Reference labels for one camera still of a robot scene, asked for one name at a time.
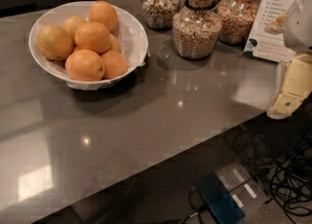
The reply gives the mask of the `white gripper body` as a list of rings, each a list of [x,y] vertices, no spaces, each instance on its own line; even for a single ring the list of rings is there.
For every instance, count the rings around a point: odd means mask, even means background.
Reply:
[[[312,0],[294,0],[284,25],[284,44],[297,53],[312,53]]]

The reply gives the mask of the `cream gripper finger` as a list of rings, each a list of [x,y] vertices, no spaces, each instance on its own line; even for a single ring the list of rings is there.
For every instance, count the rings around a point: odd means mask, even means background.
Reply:
[[[267,109],[272,119],[289,117],[312,93],[312,55],[300,54],[278,66],[277,88]]]
[[[264,27],[264,31],[273,35],[282,34],[284,32],[286,16],[287,11],[283,11],[280,15],[275,17]]]

